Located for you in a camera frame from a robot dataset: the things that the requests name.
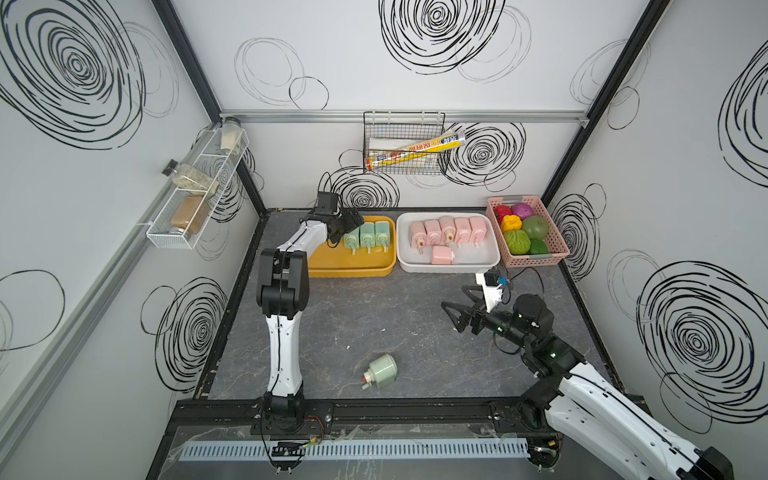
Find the white plastic storage tray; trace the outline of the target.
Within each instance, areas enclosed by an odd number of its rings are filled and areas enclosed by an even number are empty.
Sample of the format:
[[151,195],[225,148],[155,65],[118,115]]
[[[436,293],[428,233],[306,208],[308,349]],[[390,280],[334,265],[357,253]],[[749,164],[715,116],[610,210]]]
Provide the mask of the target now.
[[[431,248],[427,246],[423,253],[419,254],[412,249],[409,241],[409,226],[414,221],[429,219],[438,220],[441,216],[470,218],[483,216],[487,225],[487,235],[476,247],[470,240],[459,246],[455,242],[448,246],[455,252],[455,262],[452,265],[432,265]],[[401,268],[408,273],[482,273],[495,267],[500,261],[500,252],[497,240],[493,236],[491,221],[479,213],[467,212],[406,212],[402,213],[396,222],[396,249],[397,258]]]

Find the yellow plastic storage tray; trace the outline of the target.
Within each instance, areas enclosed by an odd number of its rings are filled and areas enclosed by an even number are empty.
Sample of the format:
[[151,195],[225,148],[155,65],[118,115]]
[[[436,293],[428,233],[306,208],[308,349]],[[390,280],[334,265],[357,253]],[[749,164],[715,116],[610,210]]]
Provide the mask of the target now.
[[369,278],[389,275],[396,264],[395,223],[386,216],[367,215],[366,222],[384,221],[390,227],[390,246],[387,251],[376,246],[368,252],[366,248],[352,254],[342,244],[331,248],[320,245],[308,260],[309,277],[314,278]]

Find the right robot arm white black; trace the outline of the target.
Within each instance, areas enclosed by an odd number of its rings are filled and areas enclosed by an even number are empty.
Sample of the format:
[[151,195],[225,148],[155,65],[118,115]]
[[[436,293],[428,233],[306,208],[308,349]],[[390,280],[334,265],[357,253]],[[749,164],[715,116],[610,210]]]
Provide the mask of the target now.
[[519,349],[537,381],[521,398],[530,428],[548,426],[580,444],[624,479],[732,479],[731,461],[718,449],[701,449],[668,429],[607,381],[553,331],[554,315],[535,294],[501,307],[502,290],[462,289],[470,304],[444,301],[458,332],[489,330]]

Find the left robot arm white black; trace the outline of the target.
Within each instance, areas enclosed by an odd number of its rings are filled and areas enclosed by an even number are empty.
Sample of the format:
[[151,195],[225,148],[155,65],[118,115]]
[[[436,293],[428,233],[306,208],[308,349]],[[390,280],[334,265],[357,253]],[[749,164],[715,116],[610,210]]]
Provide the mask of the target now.
[[296,232],[259,256],[257,303],[270,340],[270,373],[261,413],[265,428],[273,426],[293,433],[304,425],[299,330],[310,296],[309,259],[321,245],[339,243],[362,224],[360,213],[345,207],[339,194],[321,191]]

